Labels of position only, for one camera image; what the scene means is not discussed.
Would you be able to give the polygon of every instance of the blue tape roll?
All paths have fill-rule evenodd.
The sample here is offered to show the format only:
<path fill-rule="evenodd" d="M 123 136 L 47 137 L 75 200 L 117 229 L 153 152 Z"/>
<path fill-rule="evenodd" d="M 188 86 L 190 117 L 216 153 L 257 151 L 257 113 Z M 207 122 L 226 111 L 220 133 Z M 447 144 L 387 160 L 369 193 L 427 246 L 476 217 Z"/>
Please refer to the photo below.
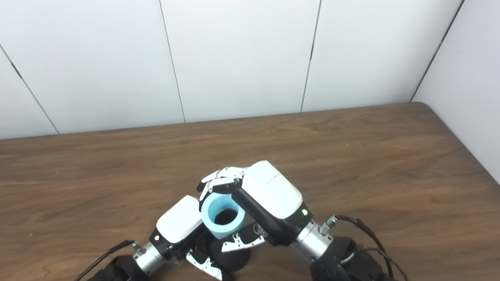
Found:
<path fill-rule="evenodd" d="M 238 212 L 236 218 L 224 225 L 216 224 L 217 214 L 224 209 L 233 209 Z M 206 228 L 217 239 L 223 239 L 240 230 L 245 224 L 245 210 L 236 204 L 230 194 L 212 193 L 201 206 L 201 220 Z"/>

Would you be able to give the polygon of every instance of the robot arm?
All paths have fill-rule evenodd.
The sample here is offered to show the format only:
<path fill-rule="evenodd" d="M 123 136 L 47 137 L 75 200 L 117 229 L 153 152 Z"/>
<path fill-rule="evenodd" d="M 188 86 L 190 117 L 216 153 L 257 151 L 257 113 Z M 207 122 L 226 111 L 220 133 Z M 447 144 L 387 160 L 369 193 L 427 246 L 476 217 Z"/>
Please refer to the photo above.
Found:
<path fill-rule="evenodd" d="M 182 198 L 158 219 L 146 244 L 134 242 L 134 254 L 117 256 L 89 281 L 147 281 L 162 265 L 180 264 L 184 259 L 218 280 L 232 281 L 198 245 L 208 234 L 198 206 L 195 197 Z"/>
<path fill-rule="evenodd" d="M 297 251 L 309 264 L 313 280 L 394 280 L 391 270 L 390 276 L 385 274 L 373 257 L 361 251 L 352 239 L 328 234 L 337 221 L 335 216 L 317 224 L 302 194 L 268 161 L 248 168 L 227 167 L 216 171 L 205 177 L 197 190 L 203 192 L 202 198 L 212 192 L 231 194 L 255 219 L 254 224 L 221 241 L 223 252 L 254 247 L 265 240 Z"/>

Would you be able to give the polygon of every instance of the white wall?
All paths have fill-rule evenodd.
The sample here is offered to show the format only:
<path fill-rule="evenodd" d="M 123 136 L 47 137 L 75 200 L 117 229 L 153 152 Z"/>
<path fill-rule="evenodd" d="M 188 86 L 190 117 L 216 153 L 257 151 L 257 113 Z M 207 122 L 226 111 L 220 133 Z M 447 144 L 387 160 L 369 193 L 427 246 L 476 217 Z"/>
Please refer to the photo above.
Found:
<path fill-rule="evenodd" d="M 0 27 L 59 132 L 184 122 L 157 0 L 2 1 Z"/>
<path fill-rule="evenodd" d="M 274 115 L 410 101 L 459 2 L 0 1 L 0 45 L 61 133 Z"/>
<path fill-rule="evenodd" d="M 319 0 L 161 0 L 187 122 L 299 112 Z"/>
<path fill-rule="evenodd" d="M 56 130 L 0 49 L 0 139 L 52 134 Z"/>
<path fill-rule="evenodd" d="M 500 2 L 466 0 L 415 102 L 426 103 L 500 182 Z"/>
<path fill-rule="evenodd" d="M 303 111 L 409 102 L 461 1 L 323 1 Z"/>

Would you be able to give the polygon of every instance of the wood grain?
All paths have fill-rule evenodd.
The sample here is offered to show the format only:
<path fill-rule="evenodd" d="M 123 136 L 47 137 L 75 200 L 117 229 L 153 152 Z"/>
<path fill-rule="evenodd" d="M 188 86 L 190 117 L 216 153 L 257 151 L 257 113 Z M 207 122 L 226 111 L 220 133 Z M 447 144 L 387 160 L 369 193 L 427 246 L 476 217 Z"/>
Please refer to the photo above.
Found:
<path fill-rule="evenodd" d="M 264 159 L 317 221 L 362 218 L 414 281 L 500 276 L 499 185 L 426 105 L 407 103 L 2 140 L 0 280 L 72 280 L 116 243 L 145 241 L 202 177 Z M 348 224 L 334 234 L 372 245 Z M 293 250 L 270 245 L 235 275 L 310 280 Z M 212 279 L 184 263 L 155 280 Z"/>

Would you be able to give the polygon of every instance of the black cable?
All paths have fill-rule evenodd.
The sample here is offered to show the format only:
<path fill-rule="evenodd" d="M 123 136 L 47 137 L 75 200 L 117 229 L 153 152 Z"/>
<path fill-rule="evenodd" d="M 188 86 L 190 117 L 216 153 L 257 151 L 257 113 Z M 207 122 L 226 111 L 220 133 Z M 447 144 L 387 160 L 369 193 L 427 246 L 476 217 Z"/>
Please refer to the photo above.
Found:
<path fill-rule="evenodd" d="M 404 280 L 405 281 L 410 281 L 410 277 L 408 277 L 408 275 L 403 270 L 403 268 L 397 262 L 395 262 L 386 252 L 382 251 L 382 249 L 379 249 L 379 248 L 364 248 L 364 249 L 360 249 L 357 252 L 360 253 L 360 252 L 368 252 L 368 251 L 376 251 L 377 253 L 379 253 L 380 255 L 382 255 L 384 257 L 384 259 L 388 259 L 391 263 L 393 263 L 397 267 L 397 270 L 399 270 L 399 272 L 401 272 L 401 275 L 403 275 Z"/>
<path fill-rule="evenodd" d="M 96 259 L 87 269 L 85 269 L 74 281 L 80 281 L 87 273 L 89 273 L 92 269 L 94 269 L 100 262 L 102 262 L 107 256 L 113 254 L 114 252 L 127 247 L 128 245 L 134 243 L 134 240 L 125 240 L 121 242 L 120 244 L 112 247 L 111 249 L 107 250 L 103 255 L 101 255 L 98 259 Z"/>
<path fill-rule="evenodd" d="M 368 235 L 371 239 L 373 239 L 373 241 L 375 241 L 375 244 L 377 245 L 377 247 L 379 247 L 380 250 L 382 250 L 382 252 L 387 255 L 386 249 L 382 245 L 382 242 L 380 242 L 380 240 L 375 235 L 375 232 L 373 232 L 373 230 L 371 230 L 368 227 L 368 225 L 366 225 L 364 222 L 362 222 L 361 219 L 353 218 L 353 217 L 346 216 L 346 215 L 340 215 L 340 214 L 336 214 L 336 215 L 334 215 L 334 217 L 337 220 L 350 222 L 353 225 L 355 225 L 357 228 L 362 230 L 364 233 L 366 233 L 366 235 Z M 394 277 L 393 267 L 391 266 L 391 260 L 389 258 L 386 258 L 385 256 L 384 256 L 384 260 L 385 260 L 385 265 L 387 266 L 387 274 L 389 274 L 389 277 L 391 277 L 391 278 Z"/>

